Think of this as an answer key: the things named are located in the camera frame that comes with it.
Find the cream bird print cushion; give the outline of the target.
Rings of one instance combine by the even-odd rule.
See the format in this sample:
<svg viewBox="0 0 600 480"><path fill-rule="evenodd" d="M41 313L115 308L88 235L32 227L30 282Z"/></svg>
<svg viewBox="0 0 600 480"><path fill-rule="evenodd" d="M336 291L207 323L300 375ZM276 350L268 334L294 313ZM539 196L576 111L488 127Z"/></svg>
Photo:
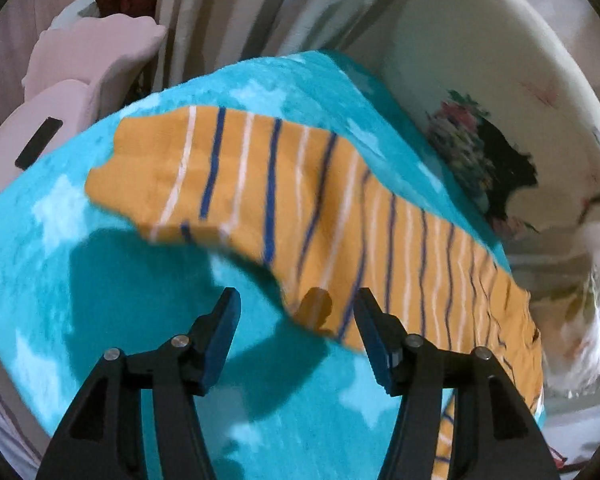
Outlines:
<svg viewBox="0 0 600 480"><path fill-rule="evenodd" d="M600 203L600 100L528 2L407 0L382 76L494 229Z"/></svg>

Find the pink chair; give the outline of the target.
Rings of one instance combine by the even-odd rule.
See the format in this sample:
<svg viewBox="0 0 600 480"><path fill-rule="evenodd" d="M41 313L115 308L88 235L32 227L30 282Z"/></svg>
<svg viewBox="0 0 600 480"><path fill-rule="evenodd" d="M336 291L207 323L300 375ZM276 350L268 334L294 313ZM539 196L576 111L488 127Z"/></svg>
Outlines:
<svg viewBox="0 0 600 480"><path fill-rule="evenodd" d="M165 39L166 26L125 14L43 32L23 77L23 103L0 125L0 193L40 156L120 110Z"/></svg>

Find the orange striped knit sweater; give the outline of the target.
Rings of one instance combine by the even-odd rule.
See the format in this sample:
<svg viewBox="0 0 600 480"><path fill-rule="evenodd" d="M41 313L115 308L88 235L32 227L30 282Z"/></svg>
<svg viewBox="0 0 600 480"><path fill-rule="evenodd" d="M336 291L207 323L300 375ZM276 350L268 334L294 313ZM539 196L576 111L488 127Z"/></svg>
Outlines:
<svg viewBox="0 0 600 480"><path fill-rule="evenodd" d="M270 272L288 315L352 351L279 431L300 451L283 474L369 479L396 418L370 383L355 293L444 350L494 352L531 411L542 406L528 292L475 235L391 192L339 134L211 106L125 118L85 182L88 198L145 240L224 249Z"/></svg>

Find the white leaf print pillow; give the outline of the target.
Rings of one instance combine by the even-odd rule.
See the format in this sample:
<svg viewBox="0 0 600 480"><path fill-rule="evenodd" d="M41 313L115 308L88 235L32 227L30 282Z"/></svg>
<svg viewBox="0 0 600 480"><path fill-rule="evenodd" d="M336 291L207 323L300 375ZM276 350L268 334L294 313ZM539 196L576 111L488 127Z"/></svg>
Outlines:
<svg viewBox="0 0 600 480"><path fill-rule="evenodd" d="M516 282L531 294L548 394L600 390L600 196L575 226L519 234L504 247Z"/></svg>

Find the beige embroidered curtain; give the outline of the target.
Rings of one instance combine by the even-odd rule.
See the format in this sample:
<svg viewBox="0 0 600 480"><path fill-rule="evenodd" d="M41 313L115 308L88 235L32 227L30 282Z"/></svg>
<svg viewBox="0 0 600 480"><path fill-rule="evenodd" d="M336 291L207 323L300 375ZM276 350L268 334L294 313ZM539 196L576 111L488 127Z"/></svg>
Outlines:
<svg viewBox="0 0 600 480"><path fill-rule="evenodd" d="M341 52L366 70L381 66L406 0L158 0L166 26L152 76L162 90L259 56Z"/></svg>

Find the turquoise star pattern blanket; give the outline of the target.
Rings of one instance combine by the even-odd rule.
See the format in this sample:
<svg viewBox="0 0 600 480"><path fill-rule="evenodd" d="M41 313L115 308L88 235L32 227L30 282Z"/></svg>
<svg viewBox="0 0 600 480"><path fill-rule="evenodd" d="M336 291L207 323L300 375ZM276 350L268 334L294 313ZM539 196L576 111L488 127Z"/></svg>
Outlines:
<svg viewBox="0 0 600 480"><path fill-rule="evenodd" d="M344 55L256 58L154 93L37 162L0 194L0 360L27 410L52 434L111 347L151 350L185 332L222 289L242 316L219 383L197 403L222 479L373 479L399 402L370 363L302 330L260 268L195 245L154 246L93 206L88 172L112 150L121 117L189 105L249 110L341 134L391 191L454 223L492 262L469 286L509 270L503 247L388 89Z"/></svg>

